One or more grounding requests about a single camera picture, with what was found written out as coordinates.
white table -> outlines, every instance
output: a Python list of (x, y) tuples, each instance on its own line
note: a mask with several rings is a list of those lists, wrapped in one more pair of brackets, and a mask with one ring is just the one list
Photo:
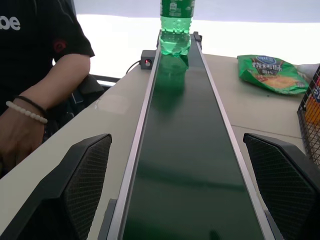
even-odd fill
[[(281, 96), (240, 81), (235, 58), (205, 57), (257, 190), (243, 143), (244, 133), (278, 138), (297, 145), (303, 151), (296, 113), (302, 96)], [(60, 163), (73, 144), (110, 133), (112, 144), (103, 191), (88, 235), (90, 240), (97, 239), (109, 199), (118, 198), (149, 75), (150, 71), (135, 67), (0, 180), (0, 205), (5, 206), (0, 208), (0, 234), (37, 184)]]

hand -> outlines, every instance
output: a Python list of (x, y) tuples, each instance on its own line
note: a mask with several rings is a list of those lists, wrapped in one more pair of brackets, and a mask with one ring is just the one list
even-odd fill
[[(40, 111), (23, 100), (14, 103), (41, 116)], [(14, 109), (8, 108), (0, 116), (0, 158), (3, 168), (13, 169), (30, 153), (37, 149), (43, 139), (45, 126)]]

red logo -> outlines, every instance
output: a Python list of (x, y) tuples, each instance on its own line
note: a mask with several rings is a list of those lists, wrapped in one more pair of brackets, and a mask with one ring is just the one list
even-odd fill
[(57, 54), (60, 53), (66, 47), (67, 47), (67, 42), (65, 40), (56, 39), (53, 42), (53, 49)]

person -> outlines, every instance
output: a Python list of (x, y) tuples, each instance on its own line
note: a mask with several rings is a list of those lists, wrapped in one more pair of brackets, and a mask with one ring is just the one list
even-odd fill
[(41, 145), (47, 111), (89, 74), (94, 52), (65, 1), (0, 1), (0, 168), (7, 172)]

conveyor belt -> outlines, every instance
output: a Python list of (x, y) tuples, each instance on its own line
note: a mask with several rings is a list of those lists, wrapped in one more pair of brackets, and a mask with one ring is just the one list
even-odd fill
[[(272, 239), (252, 182), (248, 192), (199, 49), (193, 39), (188, 60), (160, 56), (124, 208), (125, 240)], [(174, 77), (166, 72), (173, 65)]]

